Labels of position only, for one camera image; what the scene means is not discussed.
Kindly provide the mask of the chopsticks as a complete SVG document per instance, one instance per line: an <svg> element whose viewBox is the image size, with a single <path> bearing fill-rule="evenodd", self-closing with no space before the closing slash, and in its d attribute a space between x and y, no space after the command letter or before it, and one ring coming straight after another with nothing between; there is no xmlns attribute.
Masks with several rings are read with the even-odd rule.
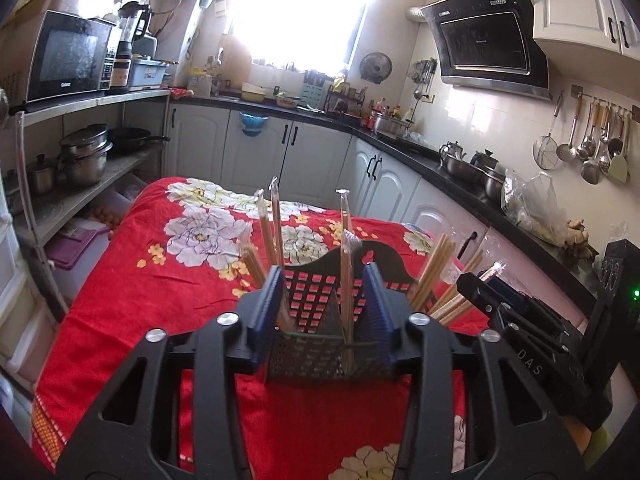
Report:
<svg viewBox="0 0 640 480"><path fill-rule="evenodd" d="M349 190L338 188L336 190L340 196L341 213L341 277L340 277L340 313L343 325L345 347L343 350L343 370L346 376L352 374L354 365L354 352L352 343L354 342L354 252L359 248L360 241L352 232L352 215L349 208Z"/></svg>
<svg viewBox="0 0 640 480"><path fill-rule="evenodd" d="M465 273L472 273L478 275L480 280L484 283L487 283L491 278L499 276L506 268L506 260L504 259L494 261L484 272L477 274L477 271L480 270L480 263L482 262L484 255L485 253L481 249L472 255L472 258L464 267L460 276ZM466 312L471 308L471 301L467 300L465 296L458 291L457 284L453 284L447 289L445 295L442 296L442 298L440 298L430 310L428 310L427 314L442 324L442 326L449 326L454 321L457 321L458 318L462 318L463 315L466 315Z"/></svg>

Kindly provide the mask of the chopsticks compartment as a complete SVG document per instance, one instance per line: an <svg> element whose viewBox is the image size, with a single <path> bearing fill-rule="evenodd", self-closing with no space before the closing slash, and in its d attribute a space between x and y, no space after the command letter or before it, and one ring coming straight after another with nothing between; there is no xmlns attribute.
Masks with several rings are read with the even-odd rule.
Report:
<svg viewBox="0 0 640 480"><path fill-rule="evenodd" d="M435 249L424 264L416 286L408 295L413 311L420 311L423 308L428 294L439 280L440 274L448 264L453 252L454 241L451 236L442 234Z"/></svg>
<svg viewBox="0 0 640 480"><path fill-rule="evenodd" d="M242 263L245 264L256 289L262 288L262 285L265 284L270 269L273 266L279 265L276 243L273 238L264 194L264 190L260 188L254 193L254 199L257 207L260 235L262 236L262 246L264 246L265 249L268 266L262 264L258 250L253 243L241 243L241 260ZM294 318L290 315L290 309L288 308L288 294L286 292L282 292L282 299L277 316L277 326L279 330L283 330L284 332L294 332L296 329Z"/></svg>

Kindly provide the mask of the dark grey utensil basket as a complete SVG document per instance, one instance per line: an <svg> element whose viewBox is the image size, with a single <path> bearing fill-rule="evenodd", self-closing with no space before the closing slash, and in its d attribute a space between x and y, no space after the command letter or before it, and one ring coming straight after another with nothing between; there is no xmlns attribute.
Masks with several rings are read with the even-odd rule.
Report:
<svg viewBox="0 0 640 480"><path fill-rule="evenodd" d="M352 294L354 336L348 341L341 320L341 251L337 248L319 259L285 267L290 315L295 330L273 339L267 377L271 380L367 380L390 376L378 362L378 349L364 318L366 297L362 271L373 262L386 288L408 292L414 283L401 256L393 247L365 240L354 262Z"/></svg>

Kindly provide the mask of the clear plastic bag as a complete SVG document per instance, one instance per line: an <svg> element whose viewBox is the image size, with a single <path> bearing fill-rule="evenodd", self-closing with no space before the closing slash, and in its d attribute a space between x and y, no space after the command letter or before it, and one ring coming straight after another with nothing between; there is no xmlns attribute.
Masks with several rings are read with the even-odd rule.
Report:
<svg viewBox="0 0 640 480"><path fill-rule="evenodd" d="M514 170L507 169L501 209L514 226L538 240L555 247L564 245L568 217L559 205L550 174L541 171L524 179Z"/></svg>

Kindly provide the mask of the steel mixing bowl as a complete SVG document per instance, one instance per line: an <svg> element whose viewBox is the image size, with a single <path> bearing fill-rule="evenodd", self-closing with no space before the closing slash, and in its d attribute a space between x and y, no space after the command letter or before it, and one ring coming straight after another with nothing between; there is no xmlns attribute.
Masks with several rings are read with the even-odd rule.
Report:
<svg viewBox="0 0 640 480"><path fill-rule="evenodd" d="M450 154L444 155L442 166L451 177L469 184L480 183L484 176L484 172L477 166Z"/></svg>

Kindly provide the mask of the plastic drawer unit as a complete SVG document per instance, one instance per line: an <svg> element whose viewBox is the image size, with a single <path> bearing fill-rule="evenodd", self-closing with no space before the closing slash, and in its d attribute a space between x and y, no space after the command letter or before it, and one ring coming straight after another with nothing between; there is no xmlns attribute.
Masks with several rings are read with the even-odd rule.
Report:
<svg viewBox="0 0 640 480"><path fill-rule="evenodd" d="M1 190L1 370L33 393L58 324L29 271Z"/></svg>

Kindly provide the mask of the steel ladle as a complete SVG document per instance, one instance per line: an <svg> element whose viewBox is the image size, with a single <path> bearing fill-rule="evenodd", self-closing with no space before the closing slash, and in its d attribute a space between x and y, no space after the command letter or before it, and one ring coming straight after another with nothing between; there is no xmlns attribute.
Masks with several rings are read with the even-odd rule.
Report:
<svg viewBox="0 0 640 480"><path fill-rule="evenodd" d="M576 157L574 140L580 114L582 114L582 92L576 94L574 114L570 125L570 137L556 149L556 156L561 162L571 162Z"/></svg>

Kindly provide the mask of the red floral tablecloth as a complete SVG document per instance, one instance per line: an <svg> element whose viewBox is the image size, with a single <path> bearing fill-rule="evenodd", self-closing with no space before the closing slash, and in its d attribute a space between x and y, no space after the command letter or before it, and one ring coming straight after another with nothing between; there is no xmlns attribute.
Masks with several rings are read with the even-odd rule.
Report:
<svg viewBox="0 0 640 480"><path fill-rule="evenodd" d="M287 294L288 264L341 246L336 210L286 205L271 229L279 263L272 268L281 270ZM352 220L352 232L360 246L375 240L398 252L414 278L403 294L409 302L436 247L433 237L367 219ZM258 290L242 263L242 242L253 243L268 266L252 196L193 178L159 180L138 196L66 314L40 376L32 412L37 463L10 467L9 477L58 479L56 463L78 422L149 330L199 330ZM272 344L255 374L234 378L249 479L396 479L410 376L378 358L387 378L271 380ZM184 470L193 468L192 382L192 370L183 372L177 442Z"/></svg>

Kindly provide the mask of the black range hood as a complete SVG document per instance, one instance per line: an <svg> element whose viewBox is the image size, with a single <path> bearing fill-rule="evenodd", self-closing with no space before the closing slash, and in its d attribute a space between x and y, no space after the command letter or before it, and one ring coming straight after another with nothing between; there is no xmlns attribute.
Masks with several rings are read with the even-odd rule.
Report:
<svg viewBox="0 0 640 480"><path fill-rule="evenodd" d="M532 0L442 0L422 13L445 84L551 99L548 58L533 37Z"/></svg>

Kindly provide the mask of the steel pot on shelf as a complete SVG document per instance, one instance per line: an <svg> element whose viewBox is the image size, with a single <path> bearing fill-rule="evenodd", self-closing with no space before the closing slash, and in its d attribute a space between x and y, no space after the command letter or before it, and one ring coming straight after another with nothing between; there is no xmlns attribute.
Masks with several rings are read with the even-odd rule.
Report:
<svg viewBox="0 0 640 480"><path fill-rule="evenodd" d="M63 171L70 184L91 186L101 181L108 152L113 147L107 124L88 125L64 136L58 146Z"/></svg>

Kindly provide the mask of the blue hanging basket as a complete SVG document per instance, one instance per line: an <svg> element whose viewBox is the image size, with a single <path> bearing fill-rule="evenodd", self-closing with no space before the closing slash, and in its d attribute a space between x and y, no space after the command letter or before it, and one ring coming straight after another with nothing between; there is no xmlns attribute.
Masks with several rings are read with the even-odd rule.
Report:
<svg viewBox="0 0 640 480"><path fill-rule="evenodd" d="M246 136L254 138L262 133L262 128L265 127L269 117L264 115L253 115L243 112L239 112L241 130Z"/></svg>

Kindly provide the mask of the black microwave oven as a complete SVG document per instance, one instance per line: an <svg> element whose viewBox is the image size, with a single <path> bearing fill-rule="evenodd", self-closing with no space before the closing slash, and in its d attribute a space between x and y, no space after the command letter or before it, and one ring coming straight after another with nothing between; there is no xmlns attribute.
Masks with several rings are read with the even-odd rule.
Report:
<svg viewBox="0 0 640 480"><path fill-rule="evenodd" d="M1 32L1 88L10 107L110 88L113 26L47 10Z"/></svg>

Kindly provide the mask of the black blender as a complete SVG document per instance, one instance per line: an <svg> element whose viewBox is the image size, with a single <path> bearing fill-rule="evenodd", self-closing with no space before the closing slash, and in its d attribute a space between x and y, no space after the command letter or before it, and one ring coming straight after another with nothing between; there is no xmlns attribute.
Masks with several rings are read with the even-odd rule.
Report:
<svg viewBox="0 0 640 480"><path fill-rule="evenodd" d="M114 59L111 92L122 93L128 88L132 48L134 42L148 31L151 15L151 6L137 1L129 1L119 9L119 28L122 32Z"/></svg>

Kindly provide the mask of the small wall fan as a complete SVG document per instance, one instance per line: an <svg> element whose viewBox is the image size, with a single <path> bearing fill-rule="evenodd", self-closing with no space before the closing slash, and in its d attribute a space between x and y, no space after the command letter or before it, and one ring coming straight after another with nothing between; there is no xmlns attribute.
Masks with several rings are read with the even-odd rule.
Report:
<svg viewBox="0 0 640 480"><path fill-rule="evenodd" d="M372 84L382 84L393 71L393 61L382 52L365 55L358 67L360 78Z"/></svg>

